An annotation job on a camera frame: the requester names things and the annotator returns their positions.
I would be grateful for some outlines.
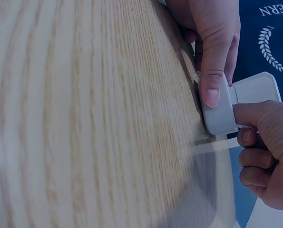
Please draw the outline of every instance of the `laurel wreath logo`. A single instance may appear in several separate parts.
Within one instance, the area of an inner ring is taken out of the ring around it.
[[[271,50],[269,47],[269,38],[271,37],[271,30],[274,29],[274,27],[271,26],[267,26],[268,28],[263,28],[263,30],[260,33],[259,36],[259,45],[260,45],[260,50],[264,56],[264,58],[266,58],[267,62],[269,62],[269,64],[272,64],[273,67],[277,70],[279,70],[280,72],[283,71],[283,66],[281,63],[279,63],[271,54]]]

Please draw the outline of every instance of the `white plug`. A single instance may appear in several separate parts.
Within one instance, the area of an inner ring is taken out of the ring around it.
[[[239,126],[235,122],[232,105],[268,100],[281,101],[278,85],[271,74],[263,72],[233,83],[231,87],[224,75],[218,106],[209,108],[201,99],[206,127],[213,135],[235,133]]]

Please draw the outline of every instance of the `wood grain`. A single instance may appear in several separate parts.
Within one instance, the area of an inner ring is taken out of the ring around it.
[[[191,56],[156,1],[0,0],[0,228],[232,227]]]

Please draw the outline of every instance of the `finger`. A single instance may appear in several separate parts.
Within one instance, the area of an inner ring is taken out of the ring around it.
[[[184,39],[188,41],[189,43],[193,43],[196,41],[196,34],[192,30],[186,30],[184,31]]]
[[[210,108],[215,108],[219,103],[220,86],[231,42],[212,43],[216,42],[204,40],[200,92],[203,102]]]
[[[245,187],[248,188],[250,191],[252,191],[260,199],[263,199],[267,189],[265,187],[256,186],[256,185],[245,185]]]
[[[224,73],[230,86],[232,85],[232,77],[236,66],[239,41],[240,36],[239,34],[237,34],[232,39],[232,43],[226,59]]]
[[[235,121],[238,125],[258,129],[259,119],[278,103],[276,101],[265,101],[255,104],[235,104],[233,105]]]
[[[267,146],[263,142],[259,133],[256,132],[255,129],[252,128],[243,128],[240,130],[237,136],[237,141],[240,146],[247,148],[247,147],[254,147],[258,149],[262,149],[267,151]]]
[[[248,148],[240,153],[239,163],[242,167],[255,166],[262,169],[268,169],[273,165],[274,158],[269,151]]]
[[[240,173],[241,183],[245,186],[255,185],[267,188],[271,174],[258,167],[244,167]]]

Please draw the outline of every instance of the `knuckle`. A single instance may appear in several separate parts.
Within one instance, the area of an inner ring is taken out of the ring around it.
[[[213,81],[220,81],[224,75],[224,71],[223,70],[209,70],[207,75]]]

